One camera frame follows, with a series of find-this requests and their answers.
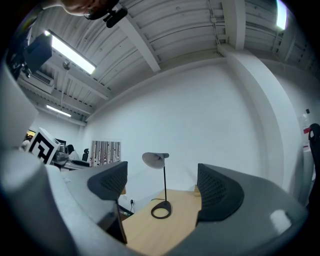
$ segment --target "fluorescent light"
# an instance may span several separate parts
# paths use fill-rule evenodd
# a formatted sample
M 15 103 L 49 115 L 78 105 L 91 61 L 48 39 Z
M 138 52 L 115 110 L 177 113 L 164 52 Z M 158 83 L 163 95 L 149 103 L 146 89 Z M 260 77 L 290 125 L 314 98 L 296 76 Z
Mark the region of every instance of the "fluorescent light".
M 280 1 L 276 0 L 277 4 L 277 19 L 276 19 L 276 25 L 285 30 L 286 29 L 286 23 L 287 23 L 287 7 L 286 5 Z
M 71 117 L 70 114 L 65 113 L 65 112 L 62 112 L 62 111 L 60 111 L 59 109 L 56 109 L 56 108 L 54 108 L 54 107 L 52 107 L 52 106 L 46 105 L 46 107 L 47 107 L 48 109 L 50 109 L 50 110 L 53 110 L 53 111 L 55 111 L 55 112 L 58 112 L 58 113 L 60 113 L 60 114 L 62 114 L 62 115 L 65 115 L 65 116 L 67 116 L 67 117 L 69 117 L 69 118 Z
M 48 36 L 50 35 L 50 32 L 45 31 L 44 34 Z M 77 64 L 80 68 L 87 71 L 90 75 L 96 69 L 95 66 L 86 61 L 83 57 L 81 57 L 78 53 L 76 53 L 74 50 L 72 50 L 69 46 L 67 46 L 64 42 L 59 40 L 54 35 L 52 35 L 52 47 L 64 56 L 66 56 L 69 60 Z

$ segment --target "white lamp head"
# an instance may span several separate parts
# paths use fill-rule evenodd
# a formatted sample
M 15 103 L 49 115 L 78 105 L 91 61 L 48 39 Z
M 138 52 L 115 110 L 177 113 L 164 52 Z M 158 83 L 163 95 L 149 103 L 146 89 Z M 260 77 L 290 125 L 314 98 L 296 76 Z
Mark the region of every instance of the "white lamp head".
M 169 157 L 168 153 L 144 153 L 142 160 L 144 163 L 154 169 L 162 169 L 165 167 L 165 159 Z

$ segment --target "lamp base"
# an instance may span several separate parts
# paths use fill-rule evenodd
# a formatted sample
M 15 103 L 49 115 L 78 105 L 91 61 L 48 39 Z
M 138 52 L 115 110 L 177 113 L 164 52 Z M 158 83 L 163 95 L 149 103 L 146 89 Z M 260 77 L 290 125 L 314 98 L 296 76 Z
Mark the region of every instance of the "lamp base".
M 158 217 L 154 215 L 154 211 L 157 209 L 166 209 L 168 211 L 168 214 L 166 216 L 163 217 Z M 157 204 L 155 207 L 152 208 L 151 210 L 151 215 L 152 217 L 156 218 L 156 219 L 166 219 L 171 215 L 171 204 L 168 201 L 163 201 L 159 204 Z

